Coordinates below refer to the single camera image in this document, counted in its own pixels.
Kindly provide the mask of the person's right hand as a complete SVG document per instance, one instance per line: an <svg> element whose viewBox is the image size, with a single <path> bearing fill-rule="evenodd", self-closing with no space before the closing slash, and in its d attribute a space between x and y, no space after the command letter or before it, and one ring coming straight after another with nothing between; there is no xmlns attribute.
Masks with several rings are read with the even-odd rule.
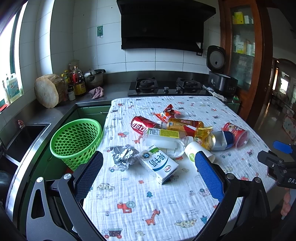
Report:
<svg viewBox="0 0 296 241"><path fill-rule="evenodd" d="M290 212L291 209L291 205L290 205L290 199L291 199L291 195L290 195L290 189L286 188L286 193L283 197L283 205L282 205L282 209L281 209L281 215L282 216L287 216L287 214Z"/></svg>

